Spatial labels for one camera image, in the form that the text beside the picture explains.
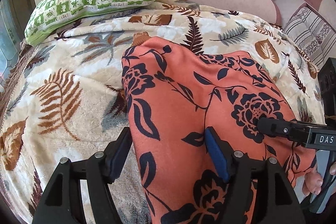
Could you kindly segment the person's right hand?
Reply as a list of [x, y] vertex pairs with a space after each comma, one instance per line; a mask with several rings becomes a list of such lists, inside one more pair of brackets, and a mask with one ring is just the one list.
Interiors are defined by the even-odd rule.
[[302, 193], [304, 196], [308, 196], [309, 194], [319, 195], [322, 191], [323, 178], [317, 172], [317, 163], [313, 164], [312, 167], [308, 167], [307, 170], [302, 186]]

